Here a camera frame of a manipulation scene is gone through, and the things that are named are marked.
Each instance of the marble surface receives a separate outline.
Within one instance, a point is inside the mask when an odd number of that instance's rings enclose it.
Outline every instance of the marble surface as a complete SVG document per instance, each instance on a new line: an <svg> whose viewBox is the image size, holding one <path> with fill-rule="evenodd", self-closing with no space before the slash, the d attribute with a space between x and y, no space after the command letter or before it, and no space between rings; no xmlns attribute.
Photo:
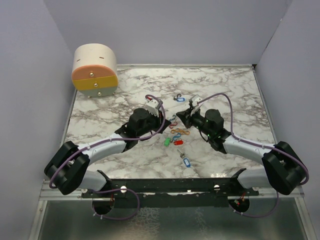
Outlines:
<svg viewBox="0 0 320 240"><path fill-rule="evenodd" d="M241 137L273 143L274 138L263 106L258 86L249 67L243 68L123 68L118 69L119 86L116 95L88 98L77 93L66 134L66 141L89 143L108 137L126 123L133 110L144 107L146 94L163 101L167 119L188 108L188 99L198 94L201 98L215 93L226 93L232 101L234 132ZM173 97L182 94L185 102ZM215 97L201 107L218 109L224 127L230 130L230 110L223 96ZM178 121L177 127L183 128ZM183 135L183 145L164 146L165 138L173 137L167 128L150 140L139 142L131 150L114 154L89 166L102 170L110 178L216 178L230 177L241 168L258 169L261 165L240 156L214 151L196 128ZM190 159L187 168L177 152Z"/></svg>

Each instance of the key tag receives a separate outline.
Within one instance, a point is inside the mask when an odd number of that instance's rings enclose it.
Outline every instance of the key tag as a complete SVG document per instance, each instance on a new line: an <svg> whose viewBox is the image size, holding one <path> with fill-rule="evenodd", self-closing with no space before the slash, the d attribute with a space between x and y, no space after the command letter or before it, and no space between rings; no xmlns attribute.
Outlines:
<svg viewBox="0 0 320 240"><path fill-rule="evenodd" d="M179 102L179 103L180 103L180 102L184 102L185 100L186 100L186 99L185 99L184 97L177 97L177 98L176 98L176 101Z"/></svg>
<svg viewBox="0 0 320 240"><path fill-rule="evenodd" d="M182 141L182 140L177 140L177 141L174 141L173 144L174 144L174 145L181 145L181 144L184 144L184 141Z"/></svg>
<svg viewBox="0 0 320 240"><path fill-rule="evenodd" d="M183 159L183 162L184 162L184 165L185 165L187 168L190 168L190 167L191 167L189 158L185 157L185 158Z"/></svg>

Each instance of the cream cylinder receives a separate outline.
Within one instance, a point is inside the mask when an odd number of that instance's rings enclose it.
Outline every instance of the cream cylinder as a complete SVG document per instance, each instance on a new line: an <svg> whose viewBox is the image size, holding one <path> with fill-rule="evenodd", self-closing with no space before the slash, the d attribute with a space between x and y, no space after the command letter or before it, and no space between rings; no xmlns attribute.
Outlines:
<svg viewBox="0 0 320 240"><path fill-rule="evenodd" d="M117 59L114 52L99 43L78 47L74 53L72 83L90 97L104 97L118 87Z"/></svg>

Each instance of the screw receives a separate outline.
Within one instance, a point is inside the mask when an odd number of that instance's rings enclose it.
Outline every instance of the screw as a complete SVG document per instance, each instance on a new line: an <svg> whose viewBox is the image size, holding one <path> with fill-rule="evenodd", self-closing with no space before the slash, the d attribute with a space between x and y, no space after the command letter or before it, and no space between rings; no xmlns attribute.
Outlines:
<svg viewBox="0 0 320 240"><path fill-rule="evenodd" d="M219 191L220 190L220 186L219 185L214 185L213 189L216 190L216 191Z"/></svg>
<svg viewBox="0 0 320 240"><path fill-rule="evenodd" d="M179 149L177 149L178 153L180 153L180 158L184 159L186 155L183 152L180 152Z"/></svg>

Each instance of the gray wall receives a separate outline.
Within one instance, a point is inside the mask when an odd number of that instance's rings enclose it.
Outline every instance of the gray wall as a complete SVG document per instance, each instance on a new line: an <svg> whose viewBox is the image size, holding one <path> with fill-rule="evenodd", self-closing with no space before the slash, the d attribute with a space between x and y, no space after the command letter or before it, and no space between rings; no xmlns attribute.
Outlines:
<svg viewBox="0 0 320 240"><path fill-rule="evenodd" d="M120 64L256 64L291 0L44 0L71 52Z"/></svg>
<svg viewBox="0 0 320 240"><path fill-rule="evenodd" d="M73 57L42 0L0 6L0 239L27 239L61 140Z"/></svg>
<svg viewBox="0 0 320 240"><path fill-rule="evenodd" d="M303 189L320 239L320 1L294 0L257 65L279 140L306 164Z"/></svg>

